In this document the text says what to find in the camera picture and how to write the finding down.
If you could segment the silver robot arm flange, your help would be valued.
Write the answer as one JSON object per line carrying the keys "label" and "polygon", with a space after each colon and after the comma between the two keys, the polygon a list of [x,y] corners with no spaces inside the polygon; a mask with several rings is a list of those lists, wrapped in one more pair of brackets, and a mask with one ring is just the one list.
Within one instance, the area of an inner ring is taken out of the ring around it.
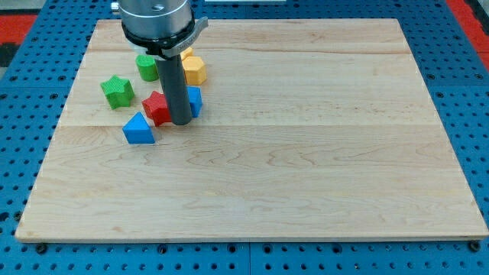
{"label": "silver robot arm flange", "polygon": [[180,55],[209,26],[207,17],[195,18],[189,0],[117,0],[111,10],[131,47],[159,60]]}

